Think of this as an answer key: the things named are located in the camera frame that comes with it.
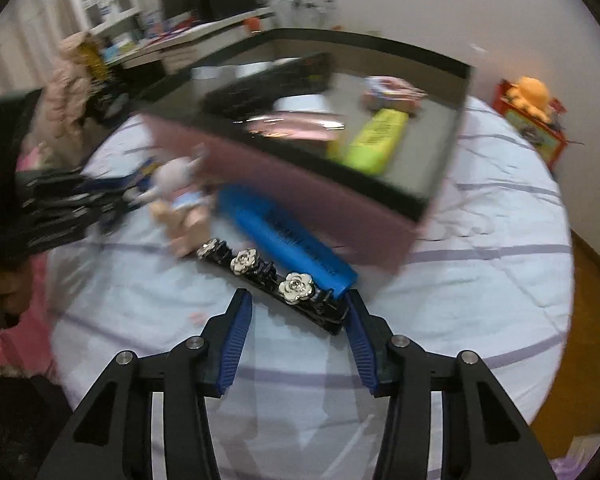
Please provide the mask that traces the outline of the person left hand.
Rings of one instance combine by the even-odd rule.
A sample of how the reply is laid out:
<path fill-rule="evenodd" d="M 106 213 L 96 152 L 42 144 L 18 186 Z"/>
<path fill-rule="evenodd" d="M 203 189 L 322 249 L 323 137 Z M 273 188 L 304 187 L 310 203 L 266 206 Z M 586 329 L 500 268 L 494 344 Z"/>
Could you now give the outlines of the person left hand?
<path fill-rule="evenodd" d="M 26 312 L 33 292 L 33 271 L 30 260 L 15 270 L 0 269 L 0 317 Z"/>

